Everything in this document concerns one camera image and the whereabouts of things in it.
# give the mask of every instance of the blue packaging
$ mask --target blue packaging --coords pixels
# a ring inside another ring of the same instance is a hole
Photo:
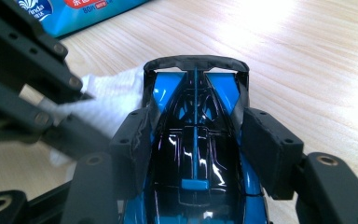
[[[106,20],[147,0],[15,0],[46,32],[60,36]]]

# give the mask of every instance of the white tissue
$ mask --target white tissue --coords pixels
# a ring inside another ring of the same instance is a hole
[[[63,105],[42,101],[40,106],[54,115],[56,122],[69,114],[74,114],[112,138],[127,115],[141,106],[144,86],[143,66],[115,76],[88,75],[83,77],[82,81],[82,91],[92,95],[94,99]],[[58,150],[51,150],[50,163],[52,165],[61,166],[68,162],[73,161]],[[75,166],[73,162],[73,165],[68,168],[67,180],[72,179]]]

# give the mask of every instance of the light wood surface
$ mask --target light wood surface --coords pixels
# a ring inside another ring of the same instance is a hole
[[[242,60],[251,107],[299,136],[306,153],[337,155],[358,174],[358,0],[154,0],[62,43],[80,77],[178,54]],[[32,199],[60,185],[65,169],[49,164],[43,144],[0,144],[0,190]],[[294,202],[268,206],[274,223],[298,222]]]

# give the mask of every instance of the blue car body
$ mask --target blue car body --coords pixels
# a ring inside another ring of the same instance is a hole
[[[221,64],[227,60],[240,71],[209,71],[234,70]],[[183,71],[157,71],[171,66]],[[241,119],[234,119],[249,104],[247,76],[245,63],[216,56],[145,66],[152,153],[144,191],[125,204],[124,223],[268,223],[263,191],[240,150]]]

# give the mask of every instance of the glossy black panel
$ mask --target glossy black panel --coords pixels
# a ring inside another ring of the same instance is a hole
[[[149,223],[169,217],[242,223],[240,152],[228,118],[208,78],[187,72],[156,128],[145,186]]]

